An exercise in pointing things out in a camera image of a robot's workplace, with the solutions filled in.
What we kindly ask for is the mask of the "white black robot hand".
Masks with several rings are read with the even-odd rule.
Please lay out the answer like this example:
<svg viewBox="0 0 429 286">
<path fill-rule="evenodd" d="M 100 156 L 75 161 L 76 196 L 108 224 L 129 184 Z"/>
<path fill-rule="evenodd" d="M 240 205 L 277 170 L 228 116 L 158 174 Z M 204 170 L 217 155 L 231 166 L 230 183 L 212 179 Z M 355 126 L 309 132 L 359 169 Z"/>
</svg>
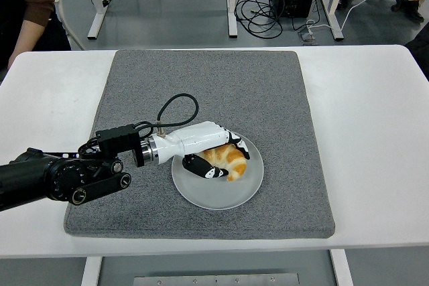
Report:
<svg viewBox="0 0 429 286">
<path fill-rule="evenodd" d="M 164 136 L 152 135 L 148 142 L 156 164 L 178 156 L 184 169 L 205 179 L 235 181 L 244 175 L 250 160 L 249 149 L 238 134 L 210 121 Z"/>
</svg>

